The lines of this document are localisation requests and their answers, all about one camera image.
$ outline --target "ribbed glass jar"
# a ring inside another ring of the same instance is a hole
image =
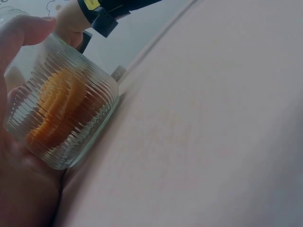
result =
[[[19,15],[0,8],[0,26]],[[54,169],[79,161],[119,100],[116,81],[54,34],[22,47],[5,80],[5,127]]]

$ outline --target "pink surface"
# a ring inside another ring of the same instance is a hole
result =
[[[200,3],[121,82],[56,227],[303,226],[303,3]]]

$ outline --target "white wall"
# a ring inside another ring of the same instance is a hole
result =
[[[163,28],[188,0],[163,0],[132,12],[119,20],[118,27],[104,38],[92,29],[93,38],[85,52],[90,59],[99,55],[102,67],[108,73],[118,65],[127,67],[141,49]],[[99,52],[91,50],[99,46]]]

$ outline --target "hand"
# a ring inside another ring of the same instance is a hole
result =
[[[4,72],[21,46],[43,41],[55,28],[54,18],[18,16],[0,25],[0,124],[7,90]],[[49,168],[0,128],[0,226],[47,226],[58,205],[64,171]]]
[[[78,0],[70,0],[57,15],[55,33],[68,45],[77,48],[82,44],[83,32],[89,27],[90,23],[84,16]]]

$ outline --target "finger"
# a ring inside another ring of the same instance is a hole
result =
[[[5,69],[19,52],[21,46],[42,42],[54,30],[53,17],[18,16],[0,26],[0,123],[3,123],[7,90],[3,77]]]

